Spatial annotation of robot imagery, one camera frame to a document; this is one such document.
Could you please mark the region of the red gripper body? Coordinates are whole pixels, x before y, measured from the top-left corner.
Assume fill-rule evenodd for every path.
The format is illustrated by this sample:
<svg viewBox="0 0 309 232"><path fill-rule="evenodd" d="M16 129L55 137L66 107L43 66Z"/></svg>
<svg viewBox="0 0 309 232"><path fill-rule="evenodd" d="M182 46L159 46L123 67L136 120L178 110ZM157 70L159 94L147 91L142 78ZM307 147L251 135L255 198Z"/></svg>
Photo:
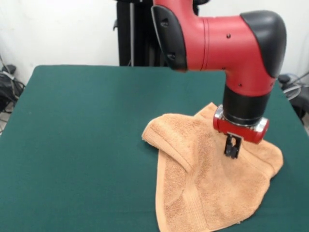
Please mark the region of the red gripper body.
<svg viewBox="0 0 309 232"><path fill-rule="evenodd" d="M223 106L219 105L213 117L213 127L223 134L230 134L247 142L258 144L268 130L269 120L262 117L254 126L233 124L224 117Z"/></svg>

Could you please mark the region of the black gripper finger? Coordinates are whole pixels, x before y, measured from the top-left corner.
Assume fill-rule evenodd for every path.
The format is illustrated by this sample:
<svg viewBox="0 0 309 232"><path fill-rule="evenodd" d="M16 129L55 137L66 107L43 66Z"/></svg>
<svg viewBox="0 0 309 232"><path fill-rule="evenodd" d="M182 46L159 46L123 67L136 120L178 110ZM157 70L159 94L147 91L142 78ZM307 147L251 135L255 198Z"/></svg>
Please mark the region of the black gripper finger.
<svg viewBox="0 0 309 232"><path fill-rule="evenodd" d="M233 145L233 155L232 158L237 159L239 155L239 150L241 146L242 139L237 136L233 136L233 139L235 140L235 144Z"/></svg>
<svg viewBox="0 0 309 232"><path fill-rule="evenodd" d="M234 157L236 153L235 145L233 144L234 137L232 135L227 135L226 143L225 143L225 151L224 154L228 157Z"/></svg>

